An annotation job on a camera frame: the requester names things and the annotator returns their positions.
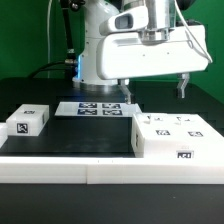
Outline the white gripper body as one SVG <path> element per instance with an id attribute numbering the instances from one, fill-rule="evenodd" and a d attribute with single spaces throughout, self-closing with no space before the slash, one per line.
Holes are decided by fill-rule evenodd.
<path id="1" fill-rule="evenodd" d="M 181 26 L 162 43 L 143 44 L 137 32 L 111 34 L 97 46 L 96 70 L 101 79 L 127 79 L 203 71 L 208 59 Z"/>

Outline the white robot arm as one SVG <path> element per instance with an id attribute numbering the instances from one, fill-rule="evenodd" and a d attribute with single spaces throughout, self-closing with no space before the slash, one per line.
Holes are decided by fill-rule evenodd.
<path id="1" fill-rule="evenodd" d="M 188 25 L 184 0 L 87 0 L 85 45 L 73 78 L 76 88 L 110 93 L 120 88 L 128 104 L 131 78 L 176 74 L 184 95 L 189 74 L 203 71 L 212 58 L 203 25 Z"/>

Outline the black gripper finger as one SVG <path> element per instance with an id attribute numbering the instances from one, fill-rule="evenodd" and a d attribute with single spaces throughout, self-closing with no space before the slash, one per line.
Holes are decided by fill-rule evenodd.
<path id="1" fill-rule="evenodd" d="M 177 85 L 177 96 L 181 99 L 185 97 L 185 88 L 189 82 L 190 74 L 189 73 L 182 73 L 178 75 L 178 85 Z"/>
<path id="2" fill-rule="evenodd" d="M 131 104 L 132 103 L 132 94 L 129 91 L 127 85 L 125 84 L 125 80 L 124 79 L 119 79 L 118 80 L 118 86 L 119 86 L 120 90 L 122 91 L 122 93 L 124 94 L 125 102 L 127 104 Z"/>

